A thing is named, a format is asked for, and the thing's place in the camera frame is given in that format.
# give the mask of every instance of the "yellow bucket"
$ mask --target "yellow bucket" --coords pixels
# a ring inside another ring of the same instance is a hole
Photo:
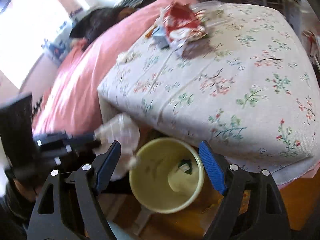
[[[190,205],[204,183],[204,167],[190,145],[158,138],[137,153],[138,165],[129,172],[132,192],[149,210],[175,213]]]

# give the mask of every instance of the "brown floor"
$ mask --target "brown floor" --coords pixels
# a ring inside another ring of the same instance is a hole
[[[281,195],[287,208],[290,226],[299,230],[313,211],[320,197],[320,172],[312,179],[297,179]],[[221,195],[205,179],[199,197],[186,209],[174,214],[154,214],[140,234],[143,240],[200,240],[211,224]],[[134,196],[128,196],[114,222],[129,229],[140,212]]]

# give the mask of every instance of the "floral pattern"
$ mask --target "floral pattern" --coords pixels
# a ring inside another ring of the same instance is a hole
[[[303,105],[302,103],[300,103],[299,99],[297,98],[296,102],[298,103],[299,105],[299,108],[302,112],[306,111],[306,117],[307,117],[307,122],[304,122],[304,123],[307,123],[308,125],[310,125],[310,122],[309,121],[316,121],[316,116],[315,116],[315,113],[312,109],[312,102],[311,102],[311,98],[308,96],[306,97],[306,100],[307,100],[307,104]]]
[[[247,127],[241,127],[240,122],[241,120],[233,115],[230,119],[230,124],[223,123],[221,121],[221,115],[224,113],[222,109],[215,116],[209,116],[208,121],[212,124],[215,124],[214,128],[211,129],[211,139],[213,138],[220,138],[223,143],[228,144],[230,139],[236,139],[240,141],[243,137],[241,132],[243,129],[247,129]]]
[[[291,133],[293,132],[293,129],[291,127],[287,127],[284,130],[283,127],[284,124],[284,120],[283,118],[280,121],[280,125],[279,125],[279,130],[278,132],[280,133],[280,135],[278,135],[276,137],[276,139],[278,139],[278,141],[282,141],[284,144],[286,144],[286,150],[282,151],[279,153],[279,155],[284,156],[284,157],[294,157],[297,156],[297,152],[294,151],[296,149],[296,147],[300,146],[300,141],[299,140],[290,140],[289,139],[289,135],[291,135]]]
[[[273,88],[277,94],[280,91],[285,91],[286,94],[291,95],[291,92],[287,90],[287,85],[291,84],[291,81],[285,76],[283,79],[280,78],[278,74],[273,74],[274,79],[266,78],[267,82],[273,82]]]
[[[207,139],[239,167],[289,181],[309,168],[304,158],[318,154],[312,65],[279,12],[225,6],[228,21],[209,31],[211,52],[184,59],[148,50],[152,39],[143,36],[134,47],[141,57],[111,69],[99,93],[165,134],[193,146]]]
[[[247,94],[244,95],[244,99],[237,99],[236,100],[237,105],[241,105],[242,108],[244,108],[245,105],[247,104],[247,102],[249,102],[250,106],[255,107],[256,103],[260,99],[268,99],[268,96],[259,94],[262,91],[263,91],[263,89],[260,88],[258,85],[253,85],[249,89],[250,93],[249,94],[247,93]]]

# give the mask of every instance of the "red object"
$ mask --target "red object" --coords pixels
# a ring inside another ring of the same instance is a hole
[[[163,24],[166,36],[170,41],[170,32],[180,28],[194,28],[196,29],[201,22],[196,18],[195,13],[189,8],[188,5],[181,5],[180,3],[173,3],[164,13]]]

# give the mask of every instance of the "pink fabric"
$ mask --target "pink fabric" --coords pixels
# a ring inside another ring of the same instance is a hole
[[[79,42],[61,64],[51,93],[34,123],[34,134],[66,130],[81,134],[102,124],[97,87],[116,63],[150,28],[161,8],[172,2],[183,5],[196,0],[157,0],[102,34],[82,53]]]

